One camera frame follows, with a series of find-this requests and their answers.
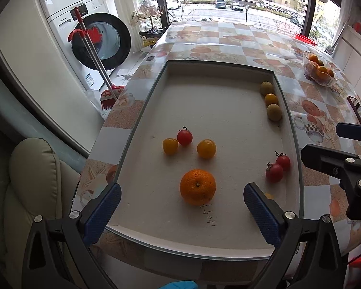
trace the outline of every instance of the table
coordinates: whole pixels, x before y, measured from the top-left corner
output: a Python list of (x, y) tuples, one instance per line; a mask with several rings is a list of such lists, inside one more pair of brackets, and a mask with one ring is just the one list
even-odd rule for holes
[[(308, 80), (301, 64), (305, 51), (326, 57), (340, 80), (330, 88)], [(361, 142), (339, 138), (335, 132), (339, 122), (358, 123), (346, 101), (348, 95), (358, 96), (330, 56), (289, 36), (243, 24), (175, 22), (141, 63), (106, 119), (82, 172), (72, 210), (82, 210), (86, 202), (97, 197), (114, 178), (144, 101), (166, 61), (171, 59), (222, 61), (272, 70), (294, 119), (300, 149), (316, 141), (324, 147), (355, 153), (361, 158)], [(320, 131), (314, 140), (302, 126), (307, 115), (316, 119)], [(339, 180), (303, 165), (302, 176), (304, 217), (317, 220), (322, 214), (329, 213), (341, 252), (348, 253), (361, 243), (361, 220), (346, 217), (348, 204), (345, 192), (338, 185)], [(176, 256), (107, 230), (96, 246), (121, 261), (157, 274), (222, 284), (249, 282), (266, 263)], [(301, 253), (296, 255), (293, 269)]]

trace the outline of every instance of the red container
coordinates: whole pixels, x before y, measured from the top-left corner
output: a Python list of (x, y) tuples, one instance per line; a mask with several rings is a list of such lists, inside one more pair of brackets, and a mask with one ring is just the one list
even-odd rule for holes
[(308, 43), (310, 45), (314, 45), (314, 46), (317, 45), (312, 39), (309, 39), (308, 37), (305, 37), (305, 36), (303, 36), (301, 34), (298, 34), (298, 33), (296, 33), (294, 35), (294, 38), (297, 39), (297, 40), (301, 40), (301, 41), (303, 41), (305, 43)]

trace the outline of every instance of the glass bowl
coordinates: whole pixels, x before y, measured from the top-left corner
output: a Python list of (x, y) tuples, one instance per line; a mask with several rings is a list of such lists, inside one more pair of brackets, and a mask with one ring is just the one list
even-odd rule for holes
[(313, 53), (305, 51), (304, 55), (302, 56), (302, 65), (304, 68), (304, 74), (321, 86), (324, 86), (324, 87), (333, 86), (337, 82), (338, 78), (336, 76), (335, 71), (331, 68), (330, 64), (328, 63), (328, 61), (326, 61), (326, 59), (324, 57), (321, 57), (321, 56), (315, 54), (322, 62), (324, 62), (324, 66), (326, 68), (330, 68), (333, 71), (333, 73), (335, 75), (334, 77), (329, 76), (327, 73), (320, 72), (312, 64), (312, 62), (309, 61), (308, 56), (310, 54), (313, 54)]

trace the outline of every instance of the street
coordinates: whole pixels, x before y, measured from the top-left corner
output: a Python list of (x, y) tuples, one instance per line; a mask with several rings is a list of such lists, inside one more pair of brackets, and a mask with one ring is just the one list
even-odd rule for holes
[(174, 19), (177, 21), (200, 21), (203, 18), (209, 20), (209, 17), (211, 17), (214, 21), (247, 23), (257, 28), (287, 35), (293, 35), (301, 31), (301, 28), (291, 23), (288, 18), (257, 9), (249, 9), (247, 22), (245, 22), (246, 10), (244, 9), (243, 12), (233, 11), (228, 5), (226, 9), (216, 9), (214, 4), (183, 4), (179, 9), (169, 10), (168, 13), (171, 21)]

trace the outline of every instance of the white tray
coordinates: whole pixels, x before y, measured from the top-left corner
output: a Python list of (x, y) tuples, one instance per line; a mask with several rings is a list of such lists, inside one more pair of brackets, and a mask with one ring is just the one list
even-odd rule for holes
[[(259, 85), (274, 84), (283, 118), (271, 122)], [(162, 141), (186, 126), (193, 142), (166, 156)], [(196, 146), (212, 139), (217, 153), (198, 158)], [(255, 182), (283, 210), (302, 216), (303, 190), (297, 138), (274, 74), (219, 62), (168, 61), (153, 86), (126, 144), (115, 180), (122, 200), (109, 222), (113, 232), (162, 251), (218, 260), (264, 259), (267, 244), (243, 201)], [(291, 171), (278, 184), (265, 180), (275, 151), (286, 153)], [(188, 205), (179, 193), (182, 176), (211, 172), (217, 190), (210, 205)]]

